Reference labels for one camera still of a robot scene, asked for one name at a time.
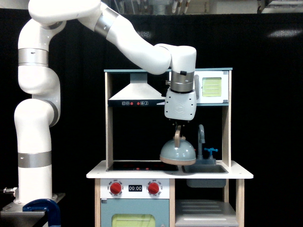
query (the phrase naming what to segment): red button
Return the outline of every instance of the red button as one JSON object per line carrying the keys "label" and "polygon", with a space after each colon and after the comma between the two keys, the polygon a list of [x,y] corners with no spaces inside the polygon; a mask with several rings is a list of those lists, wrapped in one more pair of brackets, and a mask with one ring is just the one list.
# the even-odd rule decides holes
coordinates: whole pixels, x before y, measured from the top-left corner
{"label": "red button", "polygon": [[150,194],[157,194],[159,192],[159,186],[157,183],[150,183],[150,185],[148,185],[148,192]]}
{"label": "red button", "polygon": [[111,186],[110,186],[110,191],[113,193],[113,194],[115,194],[115,195],[117,195],[117,194],[119,194],[120,192],[121,192],[121,190],[122,190],[122,187],[121,187],[121,184],[119,184],[119,183],[113,183]]}

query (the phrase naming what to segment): digital timer display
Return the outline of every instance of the digital timer display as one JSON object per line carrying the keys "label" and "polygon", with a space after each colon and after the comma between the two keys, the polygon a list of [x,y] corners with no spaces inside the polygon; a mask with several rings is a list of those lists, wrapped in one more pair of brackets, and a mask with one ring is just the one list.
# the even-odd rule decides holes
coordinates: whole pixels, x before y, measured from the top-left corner
{"label": "digital timer display", "polygon": [[129,185],[128,191],[129,192],[142,192],[142,185]]}

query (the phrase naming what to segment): sink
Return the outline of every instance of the sink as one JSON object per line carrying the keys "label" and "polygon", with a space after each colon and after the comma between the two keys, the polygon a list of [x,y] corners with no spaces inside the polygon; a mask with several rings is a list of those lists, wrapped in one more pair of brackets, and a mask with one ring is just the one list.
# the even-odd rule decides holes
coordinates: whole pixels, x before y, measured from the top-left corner
{"label": "sink", "polygon": [[183,172],[187,174],[227,174],[228,171],[221,165],[190,165],[183,166]]}
{"label": "sink", "polygon": [[[228,171],[221,165],[190,165],[182,166],[187,174],[227,174]],[[186,183],[191,188],[223,188],[226,179],[187,179]]]}

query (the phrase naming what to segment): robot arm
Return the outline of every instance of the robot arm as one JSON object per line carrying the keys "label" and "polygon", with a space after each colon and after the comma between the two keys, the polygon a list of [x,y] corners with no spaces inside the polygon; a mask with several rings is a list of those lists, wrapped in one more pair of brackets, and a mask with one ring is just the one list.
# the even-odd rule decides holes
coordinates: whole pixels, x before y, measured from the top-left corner
{"label": "robot arm", "polygon": [[165,116],[192,120],[196,111],[193,89],[196,50],[189,46],[143,40],[132,24],[100,0],[31,0],[31,19],[18,42],[18,81],[33,99],[15,110],[18,139],[19,202],[52,197],[51,138],[49,127],[60,117],[60,83],[48,68],[48,45],[66,20],[78,19],[113,43],[130,61],[152,74],[172,69]]}
{"label": "robot arm", "polygon": [[192,120],[196,112],[194,72],[196,50],[190,46],[158,44],[142,39],[133,25],[99,0],[31,0],[29,13],[43,26],[78,19],[90,30],[104,36],[130,61],[155,75],[172,70],[165,102],[165,116]]}

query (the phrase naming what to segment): ceiling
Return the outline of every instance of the ceiling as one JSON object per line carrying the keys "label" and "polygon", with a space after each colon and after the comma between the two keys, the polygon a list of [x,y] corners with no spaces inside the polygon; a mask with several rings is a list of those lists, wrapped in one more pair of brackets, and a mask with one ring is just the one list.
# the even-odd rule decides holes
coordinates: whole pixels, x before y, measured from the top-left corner
{"label": "ceiling", "polygon": [[[27,9],[29,0],[0,0],[0,8]],[[253,14],[303,12],[303,0],[103,0],[120,14]]]}

